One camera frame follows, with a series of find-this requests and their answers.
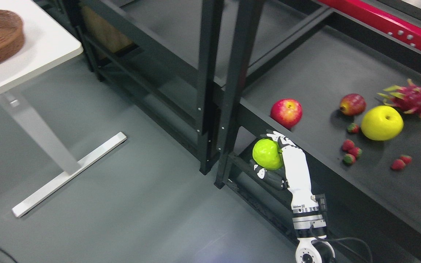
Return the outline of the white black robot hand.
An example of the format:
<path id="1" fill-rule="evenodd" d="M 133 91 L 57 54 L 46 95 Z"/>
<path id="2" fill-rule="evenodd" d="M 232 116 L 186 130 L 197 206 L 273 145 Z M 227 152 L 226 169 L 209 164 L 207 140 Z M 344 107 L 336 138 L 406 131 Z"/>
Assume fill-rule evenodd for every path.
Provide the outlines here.
<path id="1" fill-rule="evenodd" d="M 266 133 L 262 134 L 262 137 L 270 138 L 282 150 L 285 173 L 279 175 L 251 160 L 250 163 L 255 174 L 275 189 L 286 189 L 291 192 L 291 209 L 294 213 L 318 211 L 319 205 L 311 192 L 310 172 L 302 148 L 275 130 L 267 130 Z"/>

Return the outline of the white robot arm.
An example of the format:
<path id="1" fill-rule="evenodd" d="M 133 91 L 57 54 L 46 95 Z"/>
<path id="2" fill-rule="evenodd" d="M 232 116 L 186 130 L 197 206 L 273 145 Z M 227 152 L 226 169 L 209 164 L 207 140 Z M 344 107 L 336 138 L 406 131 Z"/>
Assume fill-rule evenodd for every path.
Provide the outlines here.
<path id="1" fill-rule="evenodd" d="M 317 207 L 298 206 L 293 210 L 293 226 L 299 241 L 297 263 L 337 263 L 333 246 L 327 240 L 326 196 L 314 196 Z"/>

